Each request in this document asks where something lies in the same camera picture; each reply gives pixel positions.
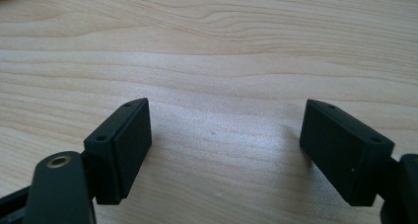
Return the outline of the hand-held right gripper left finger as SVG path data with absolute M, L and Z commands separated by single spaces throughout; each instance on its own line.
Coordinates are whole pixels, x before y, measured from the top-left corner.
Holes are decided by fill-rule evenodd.
M 84 140 L 97 204 L 117 205 L 128 196 L 151 144 L 147 98 L 123 104 Z

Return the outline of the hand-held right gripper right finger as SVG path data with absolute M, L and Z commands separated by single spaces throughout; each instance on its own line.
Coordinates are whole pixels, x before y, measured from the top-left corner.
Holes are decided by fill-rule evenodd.
M 394 143 L 337 106 L 308 100 L 300 147 L 352 206 L 370 206 Z

